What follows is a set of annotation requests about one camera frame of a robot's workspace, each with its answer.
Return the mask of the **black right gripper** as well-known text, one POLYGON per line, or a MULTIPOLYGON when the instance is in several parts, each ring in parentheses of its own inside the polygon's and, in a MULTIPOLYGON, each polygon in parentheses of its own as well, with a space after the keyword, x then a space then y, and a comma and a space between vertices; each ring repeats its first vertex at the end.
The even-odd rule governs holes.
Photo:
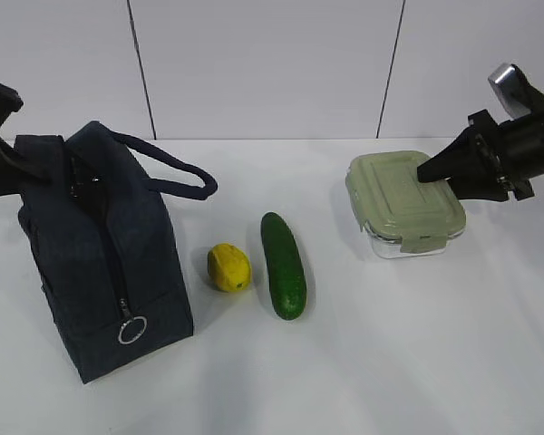
POLYGON ((468 117, 469 127, 445 149, 417 169, 422 183, 447 179, 458 200, 505 202, 535 196, 527 179, 510 168, 506 141, 487 110, 468 117))

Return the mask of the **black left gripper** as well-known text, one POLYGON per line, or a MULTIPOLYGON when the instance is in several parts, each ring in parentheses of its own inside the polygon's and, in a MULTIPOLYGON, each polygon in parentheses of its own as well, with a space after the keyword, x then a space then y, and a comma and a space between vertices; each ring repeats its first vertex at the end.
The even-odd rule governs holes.
MULTIPOLYGON (((0 83, 0 128, 23 101, 17 91, 0 83)), ((20 181, 48 183, 48 172, 31 162, 0 137, 0 197, 18 192, 20 181)))

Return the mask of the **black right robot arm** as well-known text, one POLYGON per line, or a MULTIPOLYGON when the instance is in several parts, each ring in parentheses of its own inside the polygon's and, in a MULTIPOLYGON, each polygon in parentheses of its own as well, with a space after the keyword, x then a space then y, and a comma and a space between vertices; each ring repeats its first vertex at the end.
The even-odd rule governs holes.
POLYGON ((468 122, 450 145, 418 167, 418 180, 445 180, 459 200, 532 198, 530 181, 544 175, 544 112, 497 123, 483 110, 468 122))

